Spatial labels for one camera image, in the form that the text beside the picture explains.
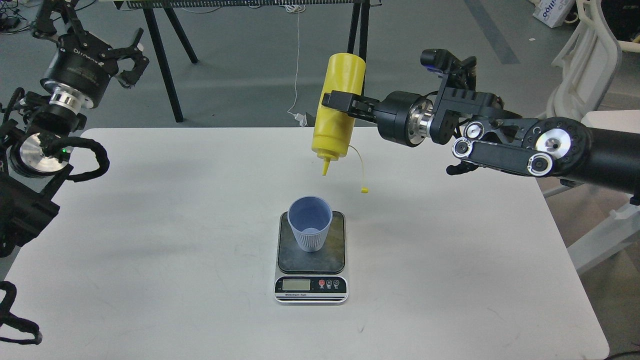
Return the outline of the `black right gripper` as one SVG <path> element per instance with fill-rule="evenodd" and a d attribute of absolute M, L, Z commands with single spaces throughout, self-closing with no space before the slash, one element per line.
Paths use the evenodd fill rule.
<path fill-rule="evenodd" d="M 426 109 L 425 96 L 393 91 L 381 102 L 375 98 L 344 91 L 323 94 L 321 105 L 355 119 L 376 123 L 383 139 L 408 147 L 420 145 L 425 137 L 411 125 L 411 116 Z"/>

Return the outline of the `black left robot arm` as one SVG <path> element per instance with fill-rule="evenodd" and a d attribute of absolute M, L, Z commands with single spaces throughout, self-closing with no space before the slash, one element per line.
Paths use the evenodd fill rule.
<path fill-rule="evenodd" d="M 96 109 L 112 79 L 133 88 L 146 70 L 144 30 L 116 48 L 86 30 L 75 0 L 44 0 L 30 23 L 34 38 L 55 44 L 40 80 L 46 94 L 18 87 L 1 107 L 1 257 L 36 239 L 58 215 L 53 197 L 64 182 L 88 182 L 107 173 L 110 160 L 98 142 L 74 136 L 86 126 L 83 110 Z"/>

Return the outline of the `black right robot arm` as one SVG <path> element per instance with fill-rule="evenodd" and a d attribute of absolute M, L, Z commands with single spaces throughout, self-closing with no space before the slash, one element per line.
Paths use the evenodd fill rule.
<path fill-rule="evenodd" d="M 425 139 L 446 145 L 460 163 L 450 175 L 486 167 L 523 177 L 556 177 L 631 195 L 639 204 L 639 135 L 590 128 L 555 116 L 524 118 L 502 99 L 476 91 L 474 56 L 459 60 L 443 48 L 422 51 L 420 63 L 441 78 L 435 101 L 394 91 L 377 100 L 349 91 L 325 90 L 320 103 L 376 125 L 383 139 L 414 148 Z"/>

